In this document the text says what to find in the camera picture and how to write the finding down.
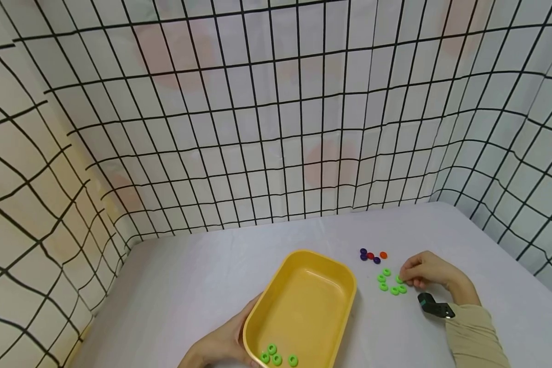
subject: left hand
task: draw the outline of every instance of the left hand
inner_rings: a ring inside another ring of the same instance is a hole
[[[201,338],[192,345],[187,355],[184,357],[178,368],[190,368],[200,364],[190,364],[190,361],[202,363],[202,367],[207,364],[217,363],[219,360],[232,359],[252,368],[259,368],[259,365],[248,355],[243,348],[242,329],[251,310],[256,305],[260,295],[253,298],[252,301],[234,315],[229,321],[217,330]]]

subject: yellow plastic tray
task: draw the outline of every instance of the yellow plastic tray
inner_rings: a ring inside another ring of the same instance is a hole
[[[356,278],[345,265],[309,250],[292,252],[280,265],[253,308],[243,329],[243,342],[261,367],[260,355],[275,344],[289,368],[331,368],[346,329]]]

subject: black device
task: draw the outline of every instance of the black device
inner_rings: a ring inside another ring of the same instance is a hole
[[[419,305],[426,313],[433,314],[439,318],[456,317],[448,303],[436,303],[430,293],[421,293],[417,295],[417,299],[419,300]]]

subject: sleeve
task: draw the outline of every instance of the sleeve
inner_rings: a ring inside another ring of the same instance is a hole
[[[473,305],[450,307],[455,317],[446,320],[446,333],[456,367],[510,368],[488,311]]]

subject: fabric backdrop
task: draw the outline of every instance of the fabric backdrop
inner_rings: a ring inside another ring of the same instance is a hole
[[[0,0],[0,367],[142,240],[427,201],[552,291],[552,0]]]

